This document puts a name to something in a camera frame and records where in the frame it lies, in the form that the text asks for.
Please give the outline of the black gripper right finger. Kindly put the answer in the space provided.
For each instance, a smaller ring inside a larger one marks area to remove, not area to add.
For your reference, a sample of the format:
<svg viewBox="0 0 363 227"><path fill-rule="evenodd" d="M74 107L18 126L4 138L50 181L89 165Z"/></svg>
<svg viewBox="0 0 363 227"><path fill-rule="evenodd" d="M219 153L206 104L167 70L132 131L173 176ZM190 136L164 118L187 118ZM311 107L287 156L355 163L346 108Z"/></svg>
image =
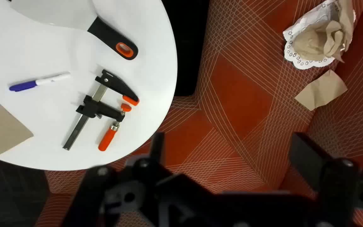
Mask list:
<svg viewBox="0 0 363 227"><path fill-rule="evenodd" d="M324 177L335 166L335 157L304 132L292 134L289 160L316 191L322 189Z"/></svg>

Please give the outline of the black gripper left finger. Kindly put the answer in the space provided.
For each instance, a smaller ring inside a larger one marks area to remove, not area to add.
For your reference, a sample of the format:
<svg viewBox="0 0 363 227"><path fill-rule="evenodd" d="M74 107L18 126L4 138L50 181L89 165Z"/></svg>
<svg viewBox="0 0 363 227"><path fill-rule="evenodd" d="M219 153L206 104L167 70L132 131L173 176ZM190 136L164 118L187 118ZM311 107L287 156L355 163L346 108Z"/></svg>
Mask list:
<svg viewBox="0 0 363 227"><path fill-rule="evenodd" d="M151 158L156 162L163 162L163 148L166 143L166 133L157 132L152 140Z"/></svg>

